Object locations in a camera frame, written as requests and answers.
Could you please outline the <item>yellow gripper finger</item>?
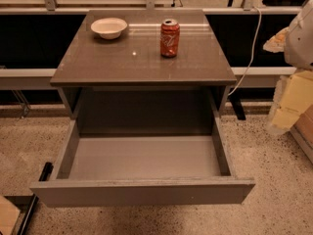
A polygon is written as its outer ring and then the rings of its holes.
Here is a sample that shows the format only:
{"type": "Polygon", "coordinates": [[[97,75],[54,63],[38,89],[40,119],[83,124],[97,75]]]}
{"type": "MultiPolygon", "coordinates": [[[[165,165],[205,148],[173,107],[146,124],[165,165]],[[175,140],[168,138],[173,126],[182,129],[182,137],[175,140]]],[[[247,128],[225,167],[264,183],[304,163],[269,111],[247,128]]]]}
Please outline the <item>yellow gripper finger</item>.
{"type": "Polygon", "coordinates": [[[281,29],[265,42],[263,49],[272,53],[283,52],[288,31],[289,29],[287,27],[281,29]]]}
{"type": "Polygon", "coordinates": [[[273,105],[268,115],[267,131],[282,135],[291,130],[300,116],[313,104],[313,72],[302,70],[278,80],[273,105]]]}

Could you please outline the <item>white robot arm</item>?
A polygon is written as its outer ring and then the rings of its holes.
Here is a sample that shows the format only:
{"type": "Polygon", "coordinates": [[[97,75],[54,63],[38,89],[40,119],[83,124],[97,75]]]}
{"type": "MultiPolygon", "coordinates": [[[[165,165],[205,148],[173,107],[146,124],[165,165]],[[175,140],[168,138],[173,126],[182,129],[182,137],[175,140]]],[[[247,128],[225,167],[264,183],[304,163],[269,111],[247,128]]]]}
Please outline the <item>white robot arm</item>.
{"type": "Polygon", "coordinates": [[[313,105],[313,1],[263,45],[268,52],[283,52],[287,64],[296,68],[290,77],[277,82],[267,130],[273,135],[289,131],[313,105]]]}

